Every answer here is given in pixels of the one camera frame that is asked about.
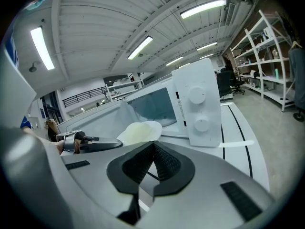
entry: railing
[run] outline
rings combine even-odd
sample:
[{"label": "railing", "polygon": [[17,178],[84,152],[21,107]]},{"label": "railing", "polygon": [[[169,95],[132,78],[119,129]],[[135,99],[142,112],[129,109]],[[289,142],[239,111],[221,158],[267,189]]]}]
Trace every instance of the railing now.
[{"label": "railing", "polygon": [[83,100],[86,100],[86,99],[89,99],[89,98],[92,98],[92,97],[95,97],[95,96],[98,96],[98,95],[101,95],[101,94],[104,94],[105,97],[106,97],[106,93],[107,93],[107,89],[104,86],[104,87],[96,88],[96,89],[93,89],[93,90],[83,92],[81,94],[77,94],[75,96],[66,98],[66,99],[63,100],[63,103],[64,103],[65,107],[68,107],[72,104],[79,103]]}]

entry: sewing machine knob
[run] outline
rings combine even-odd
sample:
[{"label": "sewing machine knob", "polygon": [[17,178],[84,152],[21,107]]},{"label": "sewing machine knob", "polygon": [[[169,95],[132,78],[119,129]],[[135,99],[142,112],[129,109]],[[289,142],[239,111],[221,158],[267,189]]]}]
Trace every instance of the sewing machine knob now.
[{"label": "sewing machine knob", "polygon": [[210,122],[208,117],[200,116],[198,120],[194,123],[195,128],[200,132],[206,132],[210,127]]},{"label": "sewing machine knob", "polygon": [[205,100],[205,90],[202,87],[193,87],[187,93],[193,104],[201,104]]}]

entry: fluorescent light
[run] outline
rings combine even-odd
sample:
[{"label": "fluorescent light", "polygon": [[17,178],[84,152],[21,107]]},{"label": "fluorescent light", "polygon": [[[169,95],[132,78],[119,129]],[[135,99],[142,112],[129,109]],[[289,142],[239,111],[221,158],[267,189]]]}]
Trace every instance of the fluorescent light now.
[{"label": "fluorescent light", "polygon": [[220,6],[224,6],[226,5],[227,1],[226,0],[215,0],[212,2],[207,2],[195,7],[192,7],[191,9],[188,9],[182,13],[180,13],[181,17],[183,19],[192,16],[193,14],[197,14],[199,12],[205,11],[205,10],[209,10],[212,8],[216,8],[216,7],[220,7]]},{"label": "fluorescent light", "polygon": [[146,37],[140,44],[133,50],[133,52],[128,56],[128,59],[133,59],[138,53],[147,45],[149,44],[153,38],[151,36]]},{"label": "fluorescent light", "polygon": [[34,30],[31,30],[30,34],[32,35],[39,56],[41,57],[41,60],[43,61],[44,65],[47,67],[48,71],[54,69],[54,65],[48,53],[46,43],[44,42],[42,28],[38,27]]},{"label": "fluorescent light", "polygon": [[168,64],[166,64],[166,66],[169,66],[170,64],[172,64],[172,63],[174,63],[174,62],[176,62],[176,61],[178,61],[178,60],[180,60],[180,59],[182,59],[183,57],[180,57],[180,58],[178,58],[178,59],[175,59],[174,61],[171,61],[171,62],[169,62]]},{"label": "fluorescent light", "polygon": [[211,44],[209,44],[209,45],[206,45],[206,46],[204,46],[204,47],[198,48],[197,51],[199,51],[199,50],[201,50],[201,49],[203,49],[203,48],[207,48],[207,47],[216,45],[216,44],[217,44],[217,42],[213,42],[213,43],[211,43]]},{"label": "fluorescent light", "polygon": [[203,59],[203,58],[206,58],[206,57],[212,56],[213,54],[214,54],[214,53],[211,53],[211,54],[209,54],[209,55],[203,56],[203,57],[201,57],[200,59]]},{"label": "fluorescent light", "polygon": [[182,68],[183,66],[186,66],[186,65],[188,65],[188,64],[190,64],[190,63],[187,63],[187,64],[185,64],[185,65],[182,65],[182,66],[180,66],[178,69],[180,69],[180,68]]}]

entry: floor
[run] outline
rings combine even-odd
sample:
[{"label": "floor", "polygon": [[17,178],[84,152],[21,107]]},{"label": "floor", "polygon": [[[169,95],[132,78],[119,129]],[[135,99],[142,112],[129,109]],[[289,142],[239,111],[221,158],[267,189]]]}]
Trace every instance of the floor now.
[{"label": "floor", "polygon": [[295,107],[282,113],[280,104],[249,89],[235,94],[233,102],[241,110],[262,149],[270,193],[280,198],[289,192],[305,164],[305,122],[296,121]]}]

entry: black chair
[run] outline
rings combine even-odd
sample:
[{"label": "black chair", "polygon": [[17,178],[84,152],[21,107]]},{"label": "black chair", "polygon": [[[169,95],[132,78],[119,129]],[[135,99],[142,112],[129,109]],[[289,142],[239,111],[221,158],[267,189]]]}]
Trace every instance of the black chair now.
[{"label": "black chair", "polygon": [[244,82],[237,80],[233,71],[230,71],[230,76],[231,76],[231,79],[230,79],[231,83],[230,83],[230,85],[232,87],[234,87],[234,89],[232,90],[233,96],[235,95],[235,93],[242,93],[244,95],[245,90],[240,89],[240,86],[243,85]]},{"label": "black chair", "polygon": [[219,97],[224,97],[232,92],[230,87],[231,73],[229,71],[223,71],[217,74],[217,85],[219,90]]},{"label": "black chair", "polygon": [[303,122],[304,121],[304,116],[301,115],[301,112],[305,113],[305,110],[301,109],[301,108],[297,108],[297,109],[298,109],[299,112],[293,114],[294,119],[296,119],[299,122]]}]

